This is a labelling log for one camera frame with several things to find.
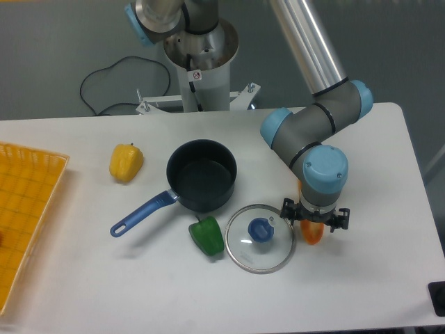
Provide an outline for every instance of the black cord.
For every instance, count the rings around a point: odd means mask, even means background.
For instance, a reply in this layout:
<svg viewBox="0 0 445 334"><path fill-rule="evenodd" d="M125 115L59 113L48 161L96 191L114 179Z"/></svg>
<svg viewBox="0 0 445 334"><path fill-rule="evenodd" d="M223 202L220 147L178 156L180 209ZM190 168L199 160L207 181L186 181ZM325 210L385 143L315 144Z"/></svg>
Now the black cord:
<svg viewBox="0 0 445 334"><path fill-rule="evenodd" d="M187 54L187 64L186 64L186 71L190 72L191 69L191 61L192 61L192 56L190 54ZM190 86L190 90L193 93L193 96L195 97L195 101L196 101L196 107L198 111L204 111L204 109L202 108L201 102L200 100L197 98L196 95L196 88L195 88L195 84L193 83L193 81L189 81L188 85Z"/></svg>
<svg viewBox="0 0 445 334"><path fill-rule="evenodd" d="M102 110L102 111L100 111L100 112L98 113L98 112L96 112L96 110L95 110L95 109L94 109L94 108L93 108L87 101L85 101L85 99L83 98L82 88L83 88L83 85L84 85L85 81L86 81L89 77L91 77L93 74L96 74L96 73L98 73L98 72L102 72L102 71L106 71L106 70L111 70L111 69L112 69L113 67L115 67L117 64L119 64L119 63L121 63L122 61L125 61L125 60L127 60L127 59L138 59L138 60L141 60L141 61L148 61L149 63L155 63L155 64L157 64L157 65L162 66L162 68L167 72L167 75L168 75L168 85L167 85L167 88L165 89L164 94L162 94L162 96L165 96L165 94L167 94L168 90L170 89L170 84L171 84L170 72L169 72L168 68L167 68L164 64L162 64L162 63L160 63L160 62L158 62L158 61L154 61L153 59L143 58L143 57L139 57L139 56L127 56L127 57L124 57L124 58L122 58L122 59L116 61L116 62L115 62L114 64L112 64L111 66L108 66L108 67L105 67L105 68L101 68L100 70L95 70L94 72L91 72L91 73L90 73L89 75L87 75L87 76L85 77L85 79L82 81L82 83L81 83L81 87L80 87L80 90L79 90L79 94L80 94L81 100L82 100L82 102L83 102L84 104L86 104L86 106L87 106L88 108L90 108L90 110L94 113L94 116L110 116L109 114L107 114L107 113L105 113L105 112L108 111L108 110L110 110L110 109L112 109L112 108L114 108L115 106L138 106L138 105L139 105L139 103L120 102L120 103L116 103L116 104L113 104L113 105L111 105L111 106L108 106L108 107L106 107L104 110Z"/></svg>

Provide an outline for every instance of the yellow plastic tray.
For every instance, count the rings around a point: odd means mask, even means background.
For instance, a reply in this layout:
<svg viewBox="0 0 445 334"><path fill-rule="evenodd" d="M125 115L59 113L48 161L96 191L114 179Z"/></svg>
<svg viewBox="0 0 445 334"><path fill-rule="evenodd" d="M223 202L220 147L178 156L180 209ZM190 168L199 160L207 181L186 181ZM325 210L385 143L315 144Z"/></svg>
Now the yellow plastic tray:
<svg viewBox="0 0 445 334"><path fill-rule="evenodd" d="M68 160L64 154L0 142L0 315Z"/></svg>

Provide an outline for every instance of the metal bracket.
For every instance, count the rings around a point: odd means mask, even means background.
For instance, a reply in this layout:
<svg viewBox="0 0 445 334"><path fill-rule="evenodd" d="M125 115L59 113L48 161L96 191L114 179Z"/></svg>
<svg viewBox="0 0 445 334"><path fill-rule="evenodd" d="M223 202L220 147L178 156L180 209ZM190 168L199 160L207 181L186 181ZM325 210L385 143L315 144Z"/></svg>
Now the metal bracket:
<svg viewBox="0 0 445 334"><path fill-rule="evenodd" d="M230 92L230 111L242 111L249 109L252 100L255 96L257 96L260 89L260 85L252 82L249 83L242 92ZM138 98L140 104L136 108L136 111L141 115L168 113L167 111L164 111L162 109L179 109L182 106L181 95L142 98L140 96L140 93L138 93Z"/></svg>
<svg viewBox="0 0 445 334"><path fill-rule="evenodd" d="M314 223L323 223L331 227L331 233L337 228L347 230L349 228L350 210L346 208L339 209L338 212L332 210L327 213L320 213L319 211L310 212L302 205L301 202L295 204L290 198L283 200L280 217L287 218L293 225L294 221L303 221L307 219Z"/></svg>

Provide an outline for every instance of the black object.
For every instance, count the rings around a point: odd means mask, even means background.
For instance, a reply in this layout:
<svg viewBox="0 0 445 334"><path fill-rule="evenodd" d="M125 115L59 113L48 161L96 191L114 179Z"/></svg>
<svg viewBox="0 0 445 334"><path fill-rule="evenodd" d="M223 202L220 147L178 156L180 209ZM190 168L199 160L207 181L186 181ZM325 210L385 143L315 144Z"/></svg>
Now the black object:
<svg viewBox="0 0 445 334"><path fill-rule="evenodd" d="M170 190L154 196L115 224L110 233L120 237L156 210L179 201L195 212L210 212L224 205L234 192L236 162L222 144L198 139L176 149L167 163Z"/></svg>
<svg viewBox="0 0 445 334"><path fill-rule="evenodd" d="M187 72L190 72L192 70L191 69L191 61L192 61L192 56L190 54L187 54L187 66L186 66ZM193 97L195 98L197 110L204 111L200 100L197 98L195 84L193 83L193 81L189 81L188 85L190 86L190 90L193 93Z"/></svg>
<svg viewBox="0 0 445 334"><path fill-rule="evenodd" d="M321 214L319 211L310 212L301 202L295 204L290 198L285 198L280 217L289 219L291 225L293 225L294 221L303 221L305 219L314 223L324 223L331 227L331 233L333 233L337 228L342 228L343 230L349 228L350 210L342 208L339 209L339 212L341 214L336 214L334 209L324 214Z"/></svg>
<svg viewBox="0 0 445 334"><path fill-rule="evenodd" d="M431 282L428 290L436 315L445 317L445 282Z"/></svg>

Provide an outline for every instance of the blue joint cap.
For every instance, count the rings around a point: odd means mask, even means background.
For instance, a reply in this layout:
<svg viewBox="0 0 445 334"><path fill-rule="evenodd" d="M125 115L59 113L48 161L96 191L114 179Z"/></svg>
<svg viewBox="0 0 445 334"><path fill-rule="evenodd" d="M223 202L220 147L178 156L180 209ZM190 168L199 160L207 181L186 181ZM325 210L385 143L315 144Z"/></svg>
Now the blue joint cap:
<svg viewBox="0 0 445 334"><path fill-rule="evenodd" d="M248 232L256 242L267 242L272 239L274 229L266 218L255 218L249 223Z"/></svg>
<svg viewBox="0 0 445 334"><path fill-rule="evenodd" d="M355 87L357 87L360 94L360 100L362 102L362 108L360 109L359 116L360 119L372 109L374 104L373 93L369 90L369 88L366 87L363 82L359 80L352 80L351 83L354 84Z"/></svg>
<svg viewBox="0 0 445 334"><path fill-rule="evenodd" d="M303 161L303 175L313 190L327 195L338 193L348 179L348 159L338 148L316 146Z"/></svg>
<svg viewBox="0 0 445 334"><path fill-rule="evenodd" d="M279 108L274 110L261 124L261 129L259 133L263 139L267 142L270 148L272 148L272 142L275 138L280 125L283 123L284 119L292 115L292 112L287 108Z"/></svg>
<svg viewBox="0 0 445 334"><path fill-rule="evenodd" d="M140 26L138 19L134 15L134 11L130 3L125 6L125 13L127 14L131 27L138 36L139 42L141 42L144 47L153 46L154 43L147 37L144 30Z"/></svg>

